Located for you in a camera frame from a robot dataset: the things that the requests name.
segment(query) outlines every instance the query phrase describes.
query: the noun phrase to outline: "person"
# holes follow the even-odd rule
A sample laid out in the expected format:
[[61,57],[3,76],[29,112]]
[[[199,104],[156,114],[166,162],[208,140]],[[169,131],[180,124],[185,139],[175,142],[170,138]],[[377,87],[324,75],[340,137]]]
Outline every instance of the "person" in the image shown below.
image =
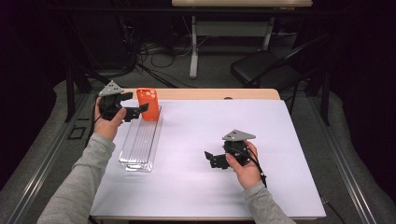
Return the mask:
[[[257,157],[257,148],[249,141],[245,141],[245,144],[251,149],[250,154],[256,155],[250,156],[253,158]],[[286,216],[279,205],[274,201],[271,193],[262,183],[259,169],[253,161],[242,166],[229,153],[226,154],[226,160],[236,172],[238,181],[242,188],[244,188],[245,202],[256,224],[295,223],[291,218]]]
[[50,198],[37,223],[87,223],[93,199],[115,148],[112,142],[126,115],[119,110],[112,120],[102,119],[96,101],[93,134],[71,173]]
[[[100,98],[96,102],[96,122],[87,147],[73,165],[71,173],[50,198],[37,223],[87,223],[95,193],[115,148],[112,141],[126,115],[125,108],[122,108],[113,120],[102,119],[99,103]],[[257,155],[257,148],[249,141],[246,144]],[[273,200],[252,161],[241,166],[230,154],[226,155],[226,160],[245,189],[247,207],[257,224],[294,223]]]

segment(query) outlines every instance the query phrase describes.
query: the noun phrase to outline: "orange object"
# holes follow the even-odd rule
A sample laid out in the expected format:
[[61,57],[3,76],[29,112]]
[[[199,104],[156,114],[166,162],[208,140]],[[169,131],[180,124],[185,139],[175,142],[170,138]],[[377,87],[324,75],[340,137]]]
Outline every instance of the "orange object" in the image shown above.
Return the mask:
[[136,93],[139,105],[148,104],[148,111],[142,113],[142,119],[158,120],[160,107],[158,105],[157,91],[153,88],[137,88]]

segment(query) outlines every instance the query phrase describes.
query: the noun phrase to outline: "desk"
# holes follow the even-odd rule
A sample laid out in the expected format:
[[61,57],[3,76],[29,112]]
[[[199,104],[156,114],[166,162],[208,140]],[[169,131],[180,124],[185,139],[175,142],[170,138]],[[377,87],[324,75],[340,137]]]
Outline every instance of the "desk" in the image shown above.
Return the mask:
[[[172,0],[174,7],[311,7],[311,0]],[[262,50],[268,50],[268,44],[274,26],[274,18],[269,21],[197,21],[191,22],[191,67],[190,78],[197,78],[198,35],[222,36],[264,36]]]
[[[288,216],[326,216],[289,112],[276,91],[158,89],[158,96],[163,107],[163,127],[152,172],[126,172],[118,162],[130,125],[123,123],[95,196],[93,217],[251,219],[233,170],[212,169],[205,158],[205,150],[215,155],[224,152],[221,137],[232,129],[257,135],[252,142],[259,149],[268,188]],[[173,96],[178,100],[166,100]],[[229,96],[252,100],[219,100]],[[137,101],[125,103],[135,106]]]

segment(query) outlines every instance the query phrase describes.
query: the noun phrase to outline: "white tabletop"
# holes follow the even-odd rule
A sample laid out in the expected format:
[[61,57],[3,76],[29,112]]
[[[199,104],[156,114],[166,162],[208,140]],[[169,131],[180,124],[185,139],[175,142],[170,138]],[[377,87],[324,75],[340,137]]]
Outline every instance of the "white tabletop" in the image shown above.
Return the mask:
[[257,136],[251,142],[268,189],[289,217],[326,216],[283,101],[160,100],[160,105],[163,126],[152,172],[126,172],[118,162],[130,123],[122,124],[93,203],[94,217],[251,219],[233,170],[213,169],[205,158],[204,151],[224,153],[221,138],[233,129]]

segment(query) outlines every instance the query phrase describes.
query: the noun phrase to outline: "transparent acrylic box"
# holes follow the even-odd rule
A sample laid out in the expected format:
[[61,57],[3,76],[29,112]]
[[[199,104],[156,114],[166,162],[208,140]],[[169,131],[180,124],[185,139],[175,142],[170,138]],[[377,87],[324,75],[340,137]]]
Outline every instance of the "transparent acrylic box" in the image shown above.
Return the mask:
[[122,146],[119,162],[126,171],[151,172],[163,126],[163,113],[160,107],[158,120],[147,121],[140,116],[131,120],[131,125]]

